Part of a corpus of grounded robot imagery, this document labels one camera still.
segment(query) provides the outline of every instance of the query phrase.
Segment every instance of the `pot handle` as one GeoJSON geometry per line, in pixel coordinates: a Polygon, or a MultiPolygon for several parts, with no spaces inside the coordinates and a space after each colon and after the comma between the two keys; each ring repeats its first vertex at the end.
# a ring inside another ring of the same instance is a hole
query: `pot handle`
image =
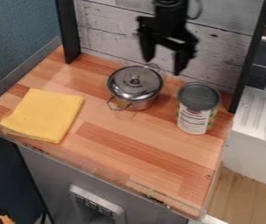
{"type": "Polygon", "coordinates": [[[156,68],[157,69],[157,73],[160,73],[160,71],[161,71],[161,68],[159,67],[159,65],[157,65],[155,63],[147,63],[143,67],[145,67],[145,68],[156,68]]]}
{"type": "Polygon", "coordinates": [[[113,108],[111,105],[110,105],[110,102],[112,102],[113,99],[115,99],[116,97],[115,96],[111,96],[111,98],[106,102],[108,108],[112,111],[123,111],[123,110],[126,110],[129,106],[132,105],[132,102],[129,103],[125,108],[113,108]]]}

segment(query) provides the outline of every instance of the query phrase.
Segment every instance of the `yellow cloth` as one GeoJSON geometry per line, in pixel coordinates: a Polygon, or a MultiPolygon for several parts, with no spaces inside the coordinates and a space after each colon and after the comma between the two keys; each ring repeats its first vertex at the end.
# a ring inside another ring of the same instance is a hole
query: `yellow cloth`
{"type": "MultiPolygon", "coordinates": [[[[38,140],[60,143],[83,103],[78,95],[49,93],[31,88],[11,115],[0,124],[38,140]]],[[[7,134],[17,133],[4,129],[7,134]]]]}

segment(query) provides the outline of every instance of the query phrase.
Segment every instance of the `gray wall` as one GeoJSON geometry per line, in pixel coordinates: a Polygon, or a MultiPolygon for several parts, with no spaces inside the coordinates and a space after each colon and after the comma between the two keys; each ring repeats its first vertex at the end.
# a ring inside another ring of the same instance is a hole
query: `gray wall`
{"type": "Polygon", "coordinates": [[[59,35],[54,0],[0,0],[0,80],[59,35]]]}
{"type": "MultiPolygon", "coordinates": [[[[82,51],[127,65],[144,63],[136,36],[139,15],[153,13],[151,0],[75,0],[82,51]]],[[[196,4],[191,0],[190,14],[196,4]]],[[[204,0],[204,14],[188,24],[199,38],[198,57],[180,79],[207,81],[233,92],[263,0],[204,0]]],[[[160,47],[153,62],[172,72],[172,52],[160,47]]]]}

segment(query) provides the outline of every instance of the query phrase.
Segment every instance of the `wooden countertop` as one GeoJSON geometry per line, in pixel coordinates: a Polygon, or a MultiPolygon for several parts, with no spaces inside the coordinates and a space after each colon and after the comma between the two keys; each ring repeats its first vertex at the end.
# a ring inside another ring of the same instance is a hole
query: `wooden countertop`
{"type": "Polygon", "coordinates": [[[226,110],[231,97],[222,96],[216,125],[208,134],[189,135],[177,127],[174,117],[177,92],[184,82],[171,77],[164,78],[163,93],[152,108],[109,110],[106,81],[120,67],[86,54],[67,65],[59,48],[0,97],[0,120],[29,88],[39,88],[86,99],[73,127],[61,144],[7,137],[199,217],[233,120],[226,110]]]}

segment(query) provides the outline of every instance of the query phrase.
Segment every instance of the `lid knob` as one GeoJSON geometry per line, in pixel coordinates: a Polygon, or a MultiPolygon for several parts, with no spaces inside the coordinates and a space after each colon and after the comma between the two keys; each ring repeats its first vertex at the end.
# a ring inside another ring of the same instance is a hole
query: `lid knob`
{"type": "Polygon", "coordinates": [[[139,85],[141,82],[139,80],[140,75],[139,74],[132,74],[131,75],[131,81],[129,83],[134,85],[139,85]]]}

